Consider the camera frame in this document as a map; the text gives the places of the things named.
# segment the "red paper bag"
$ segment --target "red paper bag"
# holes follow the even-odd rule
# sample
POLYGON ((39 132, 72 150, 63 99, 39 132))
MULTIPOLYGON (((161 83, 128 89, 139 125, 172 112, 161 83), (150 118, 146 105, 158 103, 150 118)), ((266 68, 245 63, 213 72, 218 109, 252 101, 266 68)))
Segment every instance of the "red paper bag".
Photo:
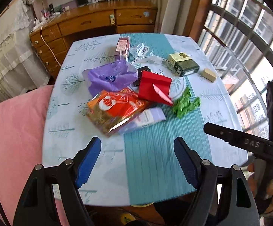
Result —
POLYGON ((171 78, 143 71, 138 97, 172 106, 173 103, 169 98, 171 82, 171 78))

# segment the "drawer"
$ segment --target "drawer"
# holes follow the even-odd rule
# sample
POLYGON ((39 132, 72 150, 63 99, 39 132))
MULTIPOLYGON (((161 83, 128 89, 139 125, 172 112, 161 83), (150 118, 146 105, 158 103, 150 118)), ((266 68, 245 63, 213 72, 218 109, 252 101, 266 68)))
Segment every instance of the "drawer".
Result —
MULTIPOLYGON (((56 58, 58 59, 59 63, 62 65, 66 55, 67 55, 68 51, 64 51, 64 52, 61 52, 61 53, 57 53, 55 54, 56 58)), ((56 59, 54 58, 54 56, 50 56, 50 57, 47 57, 47 58, 44 58, 43 59, 43 63, 45 64, 46 68, 48 70, 50 70, 51 68, 54 68, 56 66, 60 66, 56 59)))
MULTIPOLYGON (((61 53, 67 50, 63 38, 51 41, 48 43, 48 45, 52 49, 54 54, 61 53)), ((37 52, 42 59, 47 58, 49 56, 53 56, 52 52, 50 51, 47 45, 43 45, 37 48, 37 52)))
MULTIPOLYGON (((53 25, 47 29, 42 30, 41 34, 46 43, 61 38, 61 33, 57 25, 53 25)), ((44 41, 41 38, 40 32, 31 36, 31 42, 35 48, 39 48, 42 45, 45 45, 44 41)))
POLYGON ((58 76, 58 73, 59 73, 59 71, 60 71, 60 65, 57 65, 57 66, 55 66, 55 67, 53 67, 53 68, 50 68, 49 69, 49 73, 50 73, 50 75, 56 80, 56 78, 57 78, 57 76, 58 76))
POLYGON ((117 9, 117 25, 151 24, 154 25, 156 17, 155 9, 117 9))
POLYGON ((154 25, 119 25, 116 27, 118 34, 123 33, 153 33, 154 25))
POLYGON ((62 36, 73 34, 79 31, 85 31, 88 29, 109 26, 110 15, 114 15, 113 10, 91 13, 83 16, 79 16, 73 19, 69 19, 59 24, 59 28, 62 36))

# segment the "white plate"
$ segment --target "white plate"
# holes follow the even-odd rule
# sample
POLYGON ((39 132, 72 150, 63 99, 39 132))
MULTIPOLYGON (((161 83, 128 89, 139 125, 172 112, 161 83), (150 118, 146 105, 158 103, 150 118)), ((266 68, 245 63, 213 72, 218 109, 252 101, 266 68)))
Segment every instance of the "white plate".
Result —
MULTIPOLYGON (((187 87, 186 78, 180 77, 174 67, 171 65, 170 61, 163 59, 161 64, 156 64, 152 60, 152 56, 145 57, 142 59, 137 59, 131 62, 131 64, 138 68, 148 66, 151 72, 166 76, 172 79, 170 86, 169 97, 172 100, 176 100, 183 94, 183 91, 187 87)), ((134 91, 138 92, 138 87, 130 86, 134 91)))

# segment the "green box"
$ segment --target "green box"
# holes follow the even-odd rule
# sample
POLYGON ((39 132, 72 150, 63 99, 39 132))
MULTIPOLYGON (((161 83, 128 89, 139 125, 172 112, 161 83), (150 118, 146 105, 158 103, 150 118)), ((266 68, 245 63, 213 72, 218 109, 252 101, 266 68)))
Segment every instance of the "green box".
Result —
POLYGON ((174 66, 179 76, 194 74, 199 70, 199 65, 184 53, 170 54, 169 61, 174 66))

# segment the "green leafy vegetable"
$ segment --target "green leafy vegetable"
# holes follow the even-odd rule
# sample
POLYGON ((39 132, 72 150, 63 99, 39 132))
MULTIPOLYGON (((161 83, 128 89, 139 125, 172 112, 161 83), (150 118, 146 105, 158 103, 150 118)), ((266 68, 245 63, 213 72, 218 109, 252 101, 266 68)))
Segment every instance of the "green leafy vegetable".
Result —
POLYGON ((193 111, 200 106, 200 98, 195 98, 194 102, 191 101, 190 88, 187 87, 183 92, 180 99, 175 100, 173 103, 173 113, 176 114, 178 118, 182 118, 184 115, 193 111))

